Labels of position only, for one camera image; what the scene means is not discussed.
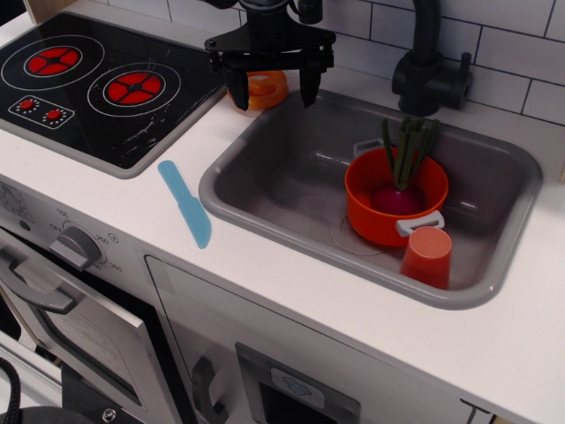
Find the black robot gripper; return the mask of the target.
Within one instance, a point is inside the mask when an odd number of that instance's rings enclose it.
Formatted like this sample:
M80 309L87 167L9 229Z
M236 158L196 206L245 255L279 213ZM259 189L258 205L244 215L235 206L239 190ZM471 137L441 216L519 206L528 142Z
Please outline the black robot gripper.
M321 74L334 65L335 34L301 23L293 11L295 2L210 2L218 9L238 4L246 13L241 27L205 41L212 72L226 72L226 87L239 109L249 108L246 72L266 70L299 70L304 107L314 105Z

